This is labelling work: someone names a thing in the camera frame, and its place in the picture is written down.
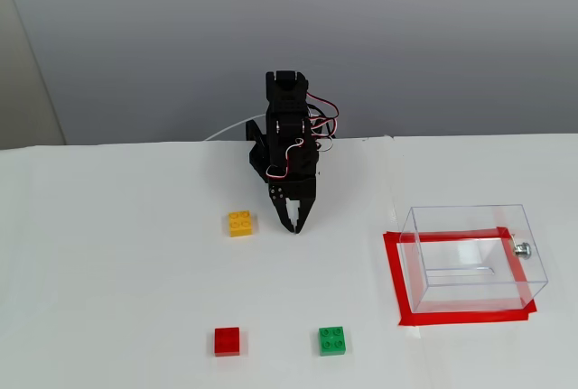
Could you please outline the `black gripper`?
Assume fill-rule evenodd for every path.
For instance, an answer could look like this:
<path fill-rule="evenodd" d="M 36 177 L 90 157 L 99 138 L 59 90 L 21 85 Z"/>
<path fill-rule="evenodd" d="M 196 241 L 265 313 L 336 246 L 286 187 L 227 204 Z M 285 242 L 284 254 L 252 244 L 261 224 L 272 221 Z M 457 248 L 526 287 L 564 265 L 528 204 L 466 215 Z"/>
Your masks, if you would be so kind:
<path fill-rule="evenodd" d="M 281 224 L 290 232 L 299 234 L 316 200 L 317 180 L 314 175 L 266 177 L 268 196 L 272 200 Z"/>

